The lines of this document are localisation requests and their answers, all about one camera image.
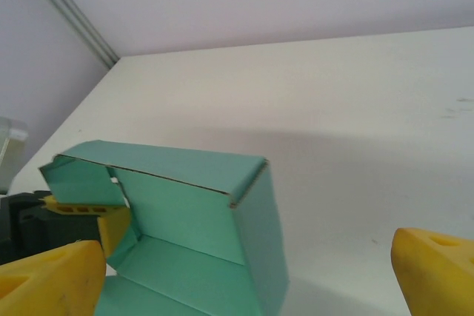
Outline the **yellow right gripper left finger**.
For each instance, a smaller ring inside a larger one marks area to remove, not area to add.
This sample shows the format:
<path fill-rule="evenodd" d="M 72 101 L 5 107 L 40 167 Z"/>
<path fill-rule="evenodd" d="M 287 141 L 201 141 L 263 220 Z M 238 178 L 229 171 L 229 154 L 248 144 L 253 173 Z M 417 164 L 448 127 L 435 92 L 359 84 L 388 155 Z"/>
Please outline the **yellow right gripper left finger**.
<path fill-rule="evenodd" d="M 1 266 L 2 315 L 93 315 L 106 275 L 98 241 L 78 241 Z"/>

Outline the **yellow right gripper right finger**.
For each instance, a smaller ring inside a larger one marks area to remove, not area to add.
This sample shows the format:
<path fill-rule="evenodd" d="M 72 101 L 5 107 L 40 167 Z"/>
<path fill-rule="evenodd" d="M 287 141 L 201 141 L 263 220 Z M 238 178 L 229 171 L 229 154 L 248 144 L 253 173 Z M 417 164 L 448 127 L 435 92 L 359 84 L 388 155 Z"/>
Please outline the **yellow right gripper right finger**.
<path fill-rule="evenodd" d="M 399 228 L 391 263 L 411 315 L 473 314 L 473 241 Z"/>

